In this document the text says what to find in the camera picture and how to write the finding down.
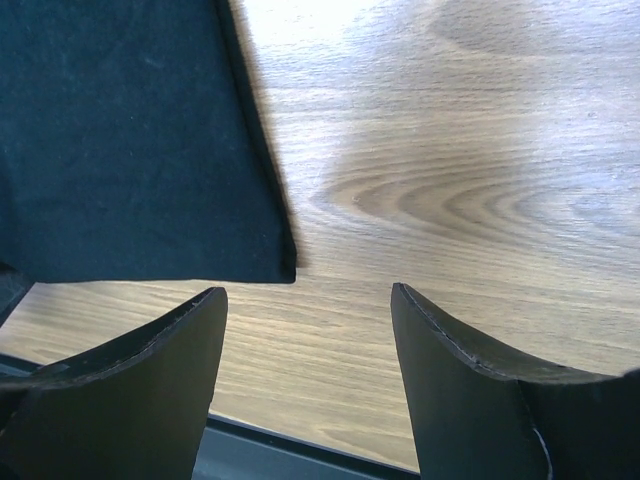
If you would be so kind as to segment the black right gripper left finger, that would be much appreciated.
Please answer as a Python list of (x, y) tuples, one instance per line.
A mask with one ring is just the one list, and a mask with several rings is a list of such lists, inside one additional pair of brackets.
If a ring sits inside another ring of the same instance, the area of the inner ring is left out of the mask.
[(2, 376), (2, 478), (190, 478), (227, 313), (225, 290), (209, 288), (81, 354)]

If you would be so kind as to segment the black t-shirt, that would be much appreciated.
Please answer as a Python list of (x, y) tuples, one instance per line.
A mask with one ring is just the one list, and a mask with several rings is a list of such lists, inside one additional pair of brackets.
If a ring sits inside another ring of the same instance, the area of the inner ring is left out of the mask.
[(226, 1), (1, 5), (1, 261), (34, 282), (290, 284)]

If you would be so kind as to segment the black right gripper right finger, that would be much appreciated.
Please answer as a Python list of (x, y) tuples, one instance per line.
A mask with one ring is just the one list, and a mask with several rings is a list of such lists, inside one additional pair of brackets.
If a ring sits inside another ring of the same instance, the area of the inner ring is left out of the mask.
[(635, 479), (639, 374), (556, 364), (391, 293), (396, 351), (424, 479)]

